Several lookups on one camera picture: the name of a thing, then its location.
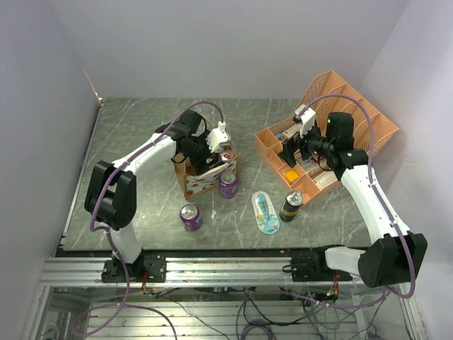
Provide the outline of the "purple Fanta can front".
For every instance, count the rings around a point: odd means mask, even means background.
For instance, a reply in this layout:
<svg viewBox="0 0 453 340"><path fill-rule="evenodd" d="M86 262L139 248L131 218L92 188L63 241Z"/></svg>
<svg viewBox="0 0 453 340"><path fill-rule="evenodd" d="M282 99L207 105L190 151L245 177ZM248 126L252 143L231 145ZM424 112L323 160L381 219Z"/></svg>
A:
<svg viewBox="0 0 453 340"><path fill-rule="evenodd" d="M185 204L179 212L183 226L188 232L195 232L202 226L202 217L200 210L194 204Z"/></svg>

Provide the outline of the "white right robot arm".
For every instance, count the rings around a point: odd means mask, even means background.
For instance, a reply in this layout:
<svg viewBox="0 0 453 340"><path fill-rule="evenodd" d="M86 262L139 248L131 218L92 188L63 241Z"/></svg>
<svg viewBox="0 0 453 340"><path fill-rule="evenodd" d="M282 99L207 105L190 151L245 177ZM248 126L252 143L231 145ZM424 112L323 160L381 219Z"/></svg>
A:
<svg viewBox="0 0 453 340"><path fill-rule="evenodd" d="M316 122L316 113L306 106L293 120L297 131L285 140L279 157L295 166L294 153L303 159L320 156L348 190L365 221L371 246L362 251L332 246L312 263L312 272L328 280L337 270L358 276L370 287L399 283L414 284L428 242L423 234L414 234L394 211L378 183L368 153L354 146L354 120L349 113L328 114L325 132Z"/></svg>

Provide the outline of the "blue Red Bull can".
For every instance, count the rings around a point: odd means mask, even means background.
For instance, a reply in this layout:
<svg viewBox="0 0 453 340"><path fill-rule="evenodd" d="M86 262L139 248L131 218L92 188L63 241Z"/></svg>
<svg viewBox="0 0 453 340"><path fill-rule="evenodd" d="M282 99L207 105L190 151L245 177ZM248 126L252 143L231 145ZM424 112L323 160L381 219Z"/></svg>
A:
<svg viewBox="0 0 453 340"><path fill-rule="evenodd" d="M233 161L235 160L234 153L231 150L228 150L228 149L223 150L222 152L220 152L219 156L220 156L221 161L224 164L232 164Z"/></svg>

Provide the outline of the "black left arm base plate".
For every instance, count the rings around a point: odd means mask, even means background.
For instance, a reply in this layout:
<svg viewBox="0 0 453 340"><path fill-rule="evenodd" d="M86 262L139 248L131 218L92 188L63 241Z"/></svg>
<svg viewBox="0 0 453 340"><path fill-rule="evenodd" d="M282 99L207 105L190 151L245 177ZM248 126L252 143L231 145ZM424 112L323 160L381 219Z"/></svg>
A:
<svg viewBox="0 0 453 340"><path fill-rule="evenodd" d="M167 261L157 253L143 251L134 263L127 263L126 268L131 282L163 283L166 279ZM126 274L120 260L114 256L107 260L101 274L103 283L125 283Z"/></svg>

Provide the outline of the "watermelon canvas bag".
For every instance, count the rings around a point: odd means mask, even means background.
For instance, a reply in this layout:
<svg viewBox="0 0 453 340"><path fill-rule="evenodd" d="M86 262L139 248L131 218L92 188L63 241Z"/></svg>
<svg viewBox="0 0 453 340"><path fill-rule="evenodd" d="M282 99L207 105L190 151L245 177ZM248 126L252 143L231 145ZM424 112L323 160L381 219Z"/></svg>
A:
<svg viewBox="0 0 453 340"><path fill-rule="evenodd" d="M239 178L241 156L232 144L226 146L224 150L228 150L232 153L227 163L219 165L203 175L197 175L190 160L185 159L181 153L173 158L173 160L175 160L173 163L174 171L185 199L191 199L218 188L219 177L223 171L232 171L236 174L236 177Z"/></svg>

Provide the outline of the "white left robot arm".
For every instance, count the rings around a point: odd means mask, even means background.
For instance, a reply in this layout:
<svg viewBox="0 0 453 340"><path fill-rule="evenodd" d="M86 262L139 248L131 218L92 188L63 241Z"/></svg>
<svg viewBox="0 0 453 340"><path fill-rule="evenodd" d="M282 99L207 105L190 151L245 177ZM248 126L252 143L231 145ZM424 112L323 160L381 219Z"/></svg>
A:
<svg viewBox="0 0 453 340"><path fill-rule="evenodd" d="M99 161L93 168L84 208L91 214L90 230L103 230L113 251L121 260L119 272L128 281L144 274L139 260L142 248L134 233L132 221L137 211L139 181L162 163L182 155L195 174L205 175L221 163L219 152L229 144L225 120L214 128L199 126L205 118L184 110L175 120L164 124L141 146L111 163Z"/></svg>

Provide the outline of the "black yellow beverage can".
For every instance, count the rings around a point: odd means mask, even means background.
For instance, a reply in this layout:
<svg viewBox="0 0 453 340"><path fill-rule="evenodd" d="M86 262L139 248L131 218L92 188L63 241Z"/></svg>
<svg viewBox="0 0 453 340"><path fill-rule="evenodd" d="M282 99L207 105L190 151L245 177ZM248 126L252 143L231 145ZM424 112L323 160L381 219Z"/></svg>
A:
<svg viewBox="0 0 453 340"><path fill-rule="evenodd" d="M300 207L303 204L303 195L299 191L289 192L284 199L279 212L283 222L291 222L295 219Z"/></svg>

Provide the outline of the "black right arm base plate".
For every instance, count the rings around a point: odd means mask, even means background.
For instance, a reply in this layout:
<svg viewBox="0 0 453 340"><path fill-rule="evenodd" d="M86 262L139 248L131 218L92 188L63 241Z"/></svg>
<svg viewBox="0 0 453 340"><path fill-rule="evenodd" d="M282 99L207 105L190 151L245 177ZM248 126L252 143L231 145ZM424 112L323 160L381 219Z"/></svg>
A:
<svg viewBox="0 0 453 340"><path fill-rule="evenodd" d="M293 282L332 281L336 271L326 263L326 250L332 246L298 248L289 250L289 264L282 267L289 273Z"/></svg>

